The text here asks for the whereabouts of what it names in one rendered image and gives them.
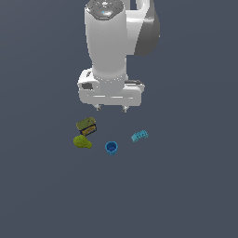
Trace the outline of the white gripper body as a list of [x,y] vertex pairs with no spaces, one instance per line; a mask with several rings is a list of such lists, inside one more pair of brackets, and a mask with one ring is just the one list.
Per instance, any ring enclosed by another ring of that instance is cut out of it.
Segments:
[[92,69],[83,70],[78,82],[79,99],[86,104],[139,106],[145,85],[140,80],[129,80],[127,74],[112,80],[94,77]]

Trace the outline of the yellow-green pear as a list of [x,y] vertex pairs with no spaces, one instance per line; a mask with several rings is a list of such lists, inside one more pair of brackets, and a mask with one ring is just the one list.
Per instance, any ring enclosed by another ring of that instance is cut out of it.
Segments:
[[73,144],[78,148],[88,148],[92,147],[92,143],[83,135],[77,136],[73,139]]

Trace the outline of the blue cup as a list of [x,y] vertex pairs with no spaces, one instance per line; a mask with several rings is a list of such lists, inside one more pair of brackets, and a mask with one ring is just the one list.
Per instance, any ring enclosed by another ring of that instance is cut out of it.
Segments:
[[118,144],[115,141],[108,141],[105,144],[105,150],[109,155],[115,155],[118,150]]

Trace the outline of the cyan toy brick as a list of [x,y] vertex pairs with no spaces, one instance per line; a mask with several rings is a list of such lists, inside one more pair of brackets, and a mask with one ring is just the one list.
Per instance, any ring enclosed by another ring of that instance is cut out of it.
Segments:
[[148,133],[145,130],[141,130],[140,132],[135,133],[131,139],[133,142],[137,142],[140,139],[146,139],[148,137]]

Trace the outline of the olive green tin can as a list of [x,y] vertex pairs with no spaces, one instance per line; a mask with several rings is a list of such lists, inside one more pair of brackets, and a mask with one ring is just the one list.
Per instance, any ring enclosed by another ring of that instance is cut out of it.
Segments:
[[96,120],[93,117],[87,117],[76,124],[76,127],[83,136],[88,136],[97,131]]

